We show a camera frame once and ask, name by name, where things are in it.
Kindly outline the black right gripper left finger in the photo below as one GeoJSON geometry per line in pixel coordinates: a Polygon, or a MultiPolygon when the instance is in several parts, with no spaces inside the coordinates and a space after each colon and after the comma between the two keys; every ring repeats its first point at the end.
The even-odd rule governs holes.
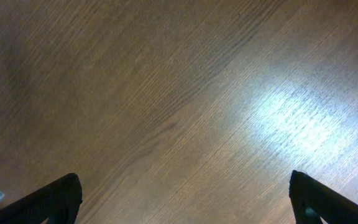
{"type": "Polygon", "coordinates": [[[0,224],[74,224],[82,203],[79,177],[69,173],[0,210],[0,224]]]}

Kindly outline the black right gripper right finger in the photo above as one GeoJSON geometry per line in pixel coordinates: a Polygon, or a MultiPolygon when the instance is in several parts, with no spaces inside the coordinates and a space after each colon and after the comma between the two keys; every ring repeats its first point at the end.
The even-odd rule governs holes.
{"type": "Polygon", "coordinates": [[[297,224],[358,223],[358,204],[303,172],[292,171],[289,197],[297,224]]]}

